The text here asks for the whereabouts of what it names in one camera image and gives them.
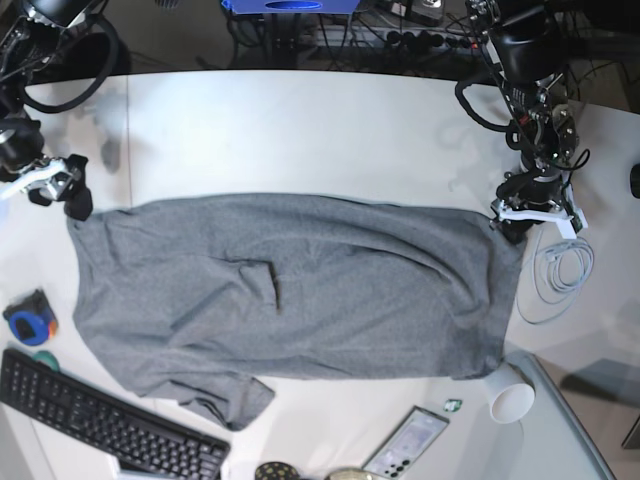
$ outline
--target desk surface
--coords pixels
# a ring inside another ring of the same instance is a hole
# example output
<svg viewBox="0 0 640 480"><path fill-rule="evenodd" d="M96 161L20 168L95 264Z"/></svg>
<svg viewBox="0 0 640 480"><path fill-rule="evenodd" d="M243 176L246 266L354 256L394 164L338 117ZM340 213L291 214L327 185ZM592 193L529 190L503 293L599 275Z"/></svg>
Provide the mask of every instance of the desk surface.
<svg viewBox="0 0 640 480"><path fill-rule="evenodd" d="M83 85L38 86L32 94L61 103ZM474 87L469 95L482 115L504 121L496 89ZM34 116L43 120L50 153L90 158L88 183L97 209L168 197L287 192L490 214L502 173L518 160L501 135L466 116L452 83L437 80L282 71L118 77L72 112ZM640 161L633 142L640 117L587 106L578 113L578 129L581 147L592 151L588 167L575 175L575 188L591 225L584 236L596 265L561 319L532 327L514 314L507 348L531 350L567 372L601 358L629 363L630 355L640 366L640 323L629 313L640 305L640 201L628 186L629 171ZM545 243L557 239L548 228ZM230 440L232 479L252 478L266 460L288 461L318 477L328 467L359 465L413 405L440 410L453 397L465 401L456 421L421 459L422 468L416 465L405 478L429 472L433 479L457 480L456 445L470 438L470 426L486 413L475 382L266 378L276 399L249 428L232 435L174 402L125 392L83 344L72 322L77 261L60 205L43 209L24 197L12 200L0 226L0 272L0 305L36 287L47 292L61 320L47 349L66 372ZM524 281L519 295L527 311L546 313ZM0 346L7 343L11 335L2 322ZM14 425L21 421L13 418ZM113 478L107 456L46 426L34 428L55 478ZM72 464L64 453L70 448L82 449ZM435 459L436 470L429 467Z"/></svg>

